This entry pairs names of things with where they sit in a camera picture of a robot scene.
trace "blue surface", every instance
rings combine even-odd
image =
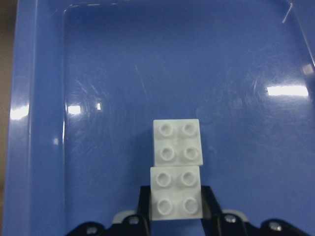
[[[159,118],[200,120],[201,181],[223,208],[315,234],[314,5],[283,23],[280,0],[21,0],[3,235],[134,209]],[[197,220],[152,223],[198,234]]]

